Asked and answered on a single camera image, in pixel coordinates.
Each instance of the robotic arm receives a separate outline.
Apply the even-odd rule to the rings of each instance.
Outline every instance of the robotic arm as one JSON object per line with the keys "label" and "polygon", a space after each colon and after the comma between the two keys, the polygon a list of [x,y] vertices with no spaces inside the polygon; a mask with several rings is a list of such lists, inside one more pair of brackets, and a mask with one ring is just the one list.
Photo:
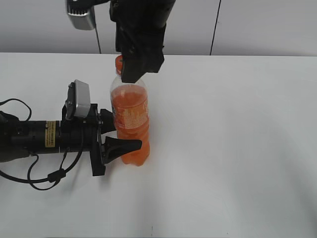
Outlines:
{"label": "robotic arm", "polygon": [[[0,102],[0,106],[9,101]],[[78,152],[76,159],[66,169],[62,168],[49,174],[47,178],[31,180],[15,178],[0,171],[0,176],[21,183],[29,183],[33,188],[35,183],[52,182],[57,185],[62,178],[77,164],[83,151],[90,152],[93,176],[105,175],[106,164],[121,155],[139,150],[141,140],[120,140],[106,137],[102,143],[101,135],[115,131],[113,115],[106,109],[98,112],[98,105],[90,103],[89,86],[79,80],[69,85],[67,99],[62,108],[61,121],[29,121],[32,111],[26,121],[0,111],[0,163],[19,158],[36,156],[38,154]]]}
{"label": "robotic arm", "polygon": [[94,6],[110,2],[110,18],[116,23],[116,51],[123,55],[122,82],[135,83],[145,73],[158,73],[164,62],[166,21],[175,0],[66,0],[74,27],[96,26]]}

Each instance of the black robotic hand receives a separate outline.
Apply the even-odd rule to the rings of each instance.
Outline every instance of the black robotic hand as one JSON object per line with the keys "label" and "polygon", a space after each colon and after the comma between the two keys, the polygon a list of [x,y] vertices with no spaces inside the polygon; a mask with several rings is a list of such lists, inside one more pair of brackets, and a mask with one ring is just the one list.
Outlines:
{"label": "black robotic hand", "polygon": [[[67,14],[77,29],[96,26],[94,6],[109,0],[66,0]],[[158,73],[164,62],[167,19],[175,0],[111,0],[116,23],[116,51],[123,55],[122,82],[135,83],[145,73]]]}

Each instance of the orange bottle cap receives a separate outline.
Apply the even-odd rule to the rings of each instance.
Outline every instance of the orange bottle cap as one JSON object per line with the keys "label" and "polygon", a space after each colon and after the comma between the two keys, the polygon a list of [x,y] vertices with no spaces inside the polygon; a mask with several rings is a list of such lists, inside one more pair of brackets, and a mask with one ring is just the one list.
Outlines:
{"label": "orange bottle cap", "polygon": [[122,56],[118,56],[117,58],[115,58],[115,68],[116,68],[117,74],[121,75],[122,68],[123,68],[123,57]]}

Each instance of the orange liquid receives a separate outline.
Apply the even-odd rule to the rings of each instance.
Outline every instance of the orange liquid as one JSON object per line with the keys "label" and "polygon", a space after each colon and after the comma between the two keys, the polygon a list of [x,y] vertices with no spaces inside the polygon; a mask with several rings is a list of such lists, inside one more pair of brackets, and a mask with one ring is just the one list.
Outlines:
{"label": "orange liquid", "polygon": [[142,140],[140,150],[121,156],[125,164],[141,166],[150,154],[150,120],[147,100],[146,90],[133,84],[119,86],[111,93],[112,107],[115,112],[114,125],[117,129],[118,139]]}

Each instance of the bottle label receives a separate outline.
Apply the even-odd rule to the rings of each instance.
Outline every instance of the bottle label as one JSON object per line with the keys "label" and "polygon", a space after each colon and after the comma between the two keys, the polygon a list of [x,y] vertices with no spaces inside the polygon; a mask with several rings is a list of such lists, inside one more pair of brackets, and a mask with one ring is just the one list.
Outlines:
{"label": "bottle label", "polygon": [[148,99],[140,105],[131,108],[112,106],[115,126],[122,129],[136,129],[142,126],[149,119]]}

